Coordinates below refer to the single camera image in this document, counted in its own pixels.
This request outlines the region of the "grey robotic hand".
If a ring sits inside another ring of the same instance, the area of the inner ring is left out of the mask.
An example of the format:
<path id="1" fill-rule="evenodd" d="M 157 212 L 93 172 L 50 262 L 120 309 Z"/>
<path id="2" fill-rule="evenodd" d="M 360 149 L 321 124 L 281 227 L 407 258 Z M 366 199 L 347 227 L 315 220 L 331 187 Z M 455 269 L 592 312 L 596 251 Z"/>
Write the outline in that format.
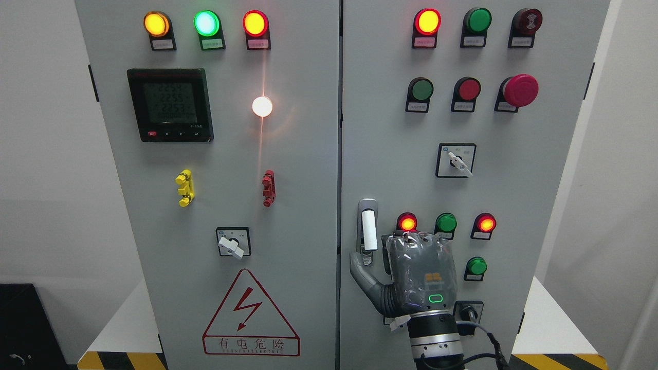
<path id="1" fill-rule="evenodd" d="M 448 310 L 458 297 L 458 278 L 449 246 L 448 239 L 435 234 L 397 231 L 385 240 L 391 283 L 382 284 L 366 270 L 356 251 L 350 254 L 350 272 L 385 318 Z"/>

